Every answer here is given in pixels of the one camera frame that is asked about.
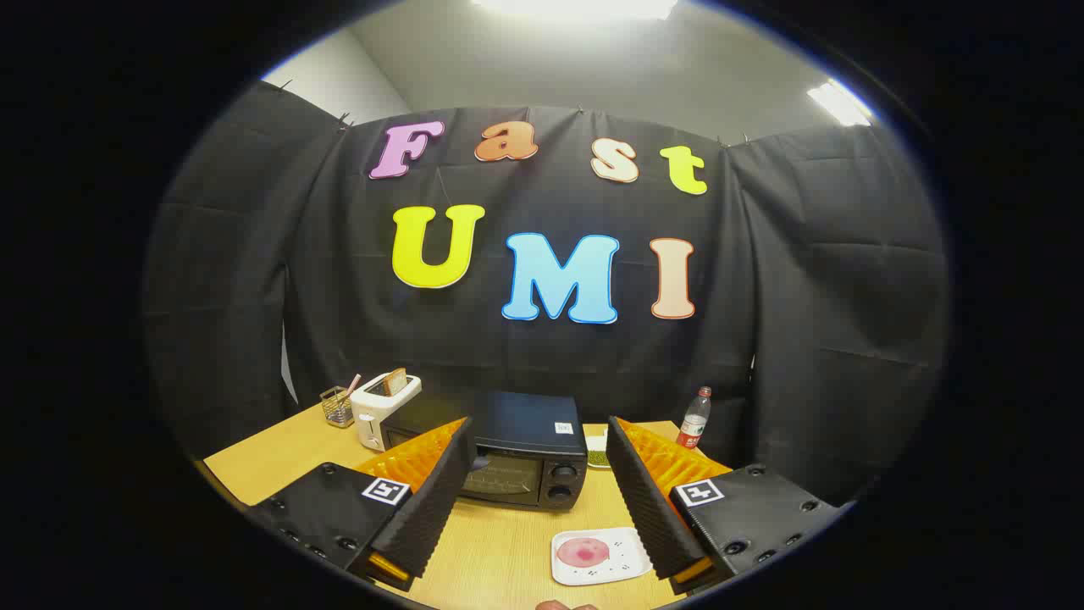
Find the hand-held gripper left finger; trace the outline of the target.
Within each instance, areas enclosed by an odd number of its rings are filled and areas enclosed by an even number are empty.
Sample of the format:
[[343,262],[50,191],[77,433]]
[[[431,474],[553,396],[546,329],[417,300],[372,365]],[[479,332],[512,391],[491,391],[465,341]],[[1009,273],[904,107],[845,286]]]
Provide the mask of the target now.
[[325,460],[256,503],[249,517],[346,573],[410,590],[477,456],[473,418],[464,417],[353,468]]

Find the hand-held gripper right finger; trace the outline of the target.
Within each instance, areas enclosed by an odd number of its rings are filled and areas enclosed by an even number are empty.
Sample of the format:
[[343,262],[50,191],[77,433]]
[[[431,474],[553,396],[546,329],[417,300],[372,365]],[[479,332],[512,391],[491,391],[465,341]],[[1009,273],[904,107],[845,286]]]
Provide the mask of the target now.
[[678,594],[775,563],[843,512],[762,463],[732,469],[617,417],[606,455],[655,575]]

